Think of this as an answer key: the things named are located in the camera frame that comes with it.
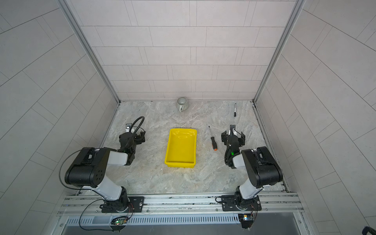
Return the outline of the black orange handled screwdriver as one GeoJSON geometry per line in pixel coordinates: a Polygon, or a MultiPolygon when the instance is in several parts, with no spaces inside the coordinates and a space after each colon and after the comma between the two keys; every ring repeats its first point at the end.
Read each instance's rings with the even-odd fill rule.
{"type": "Polygon", "coordinates": [[[215,137],[214,137],[214,135],[213,135],[213,133],[212,133],[211,127],[208,126],[208,128],[209,128],[210,135],[211,135],[211,144],[212,144],[212,148],[213,148],[214,151],[217,151],[217,143],[216,143],[216,141],[215,141],[215,137]]]}

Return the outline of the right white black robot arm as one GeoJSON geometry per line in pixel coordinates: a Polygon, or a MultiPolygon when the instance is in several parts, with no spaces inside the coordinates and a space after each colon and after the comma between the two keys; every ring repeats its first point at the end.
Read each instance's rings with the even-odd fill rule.
{"type": "Polygon", "coordinates": [[[245,135],[234,124],[221,134],[226,145],[224,162],[232,169],[245,168],[248,178],[236,188],[234,195],[221,196],[223,211],[260,211],[258,197],[264,186],[273,186],[283,180],[283,173],[267,147],[240,150],[245,145],[245,135]]]}

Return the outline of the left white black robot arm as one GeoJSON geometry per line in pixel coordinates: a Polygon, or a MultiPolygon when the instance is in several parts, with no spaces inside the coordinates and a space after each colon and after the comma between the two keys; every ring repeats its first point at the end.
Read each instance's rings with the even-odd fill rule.
{"type": "Polygon", "coordinates": [[[65,173],[65,183],[100,195],[104,200],[102,213],[141,212],[145,198],[129,197],[125,187],[108,178],[106,169],[108,165],[131,165],[137,145],[145,142],[145,134],[142,127],[127,125],[126,132],[119,135],[120,149],[81,149],[65,173]]]}

